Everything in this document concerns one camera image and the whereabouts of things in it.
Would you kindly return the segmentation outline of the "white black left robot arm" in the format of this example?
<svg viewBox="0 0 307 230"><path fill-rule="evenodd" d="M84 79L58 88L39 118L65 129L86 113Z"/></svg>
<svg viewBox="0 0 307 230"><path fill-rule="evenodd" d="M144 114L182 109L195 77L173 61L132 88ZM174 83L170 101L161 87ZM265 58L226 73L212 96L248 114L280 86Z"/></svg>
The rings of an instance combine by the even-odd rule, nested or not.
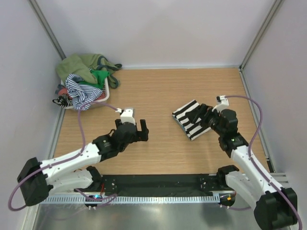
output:
<svg viewBox="0 0 307 230"><path fill-rule="evenodd" d="M91 143L74 152L45 161L36 157L29 159L17 177L25 205L34 206L49 195L60 190L89 189L92 192L101 188L99 172L77 169L106 161L123 152L129 144L147 141L149 129L146 121L140 120L141 130L130 122L115 120L116 129L94 139Z"/></svg>

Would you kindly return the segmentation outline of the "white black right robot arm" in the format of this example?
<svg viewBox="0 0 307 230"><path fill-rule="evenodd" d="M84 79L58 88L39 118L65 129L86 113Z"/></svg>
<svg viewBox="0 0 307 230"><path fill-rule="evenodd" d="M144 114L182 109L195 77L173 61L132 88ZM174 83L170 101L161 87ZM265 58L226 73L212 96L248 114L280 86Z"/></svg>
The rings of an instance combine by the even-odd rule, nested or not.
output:
<svg viewBox="0 0 307 230"><path fill-rule="evenodd" d="M216 184L220 189L230 187L236 191L251 207L262 230L276 230L295 224L302 229L295 191L284 188L256 159L251 151L251 143L238 131L235 111L218 111L202 104L187 112L186 116L191 123L209 127L216 132L221 149L243 169L240 172L234 165L219 168Z"/></svg>

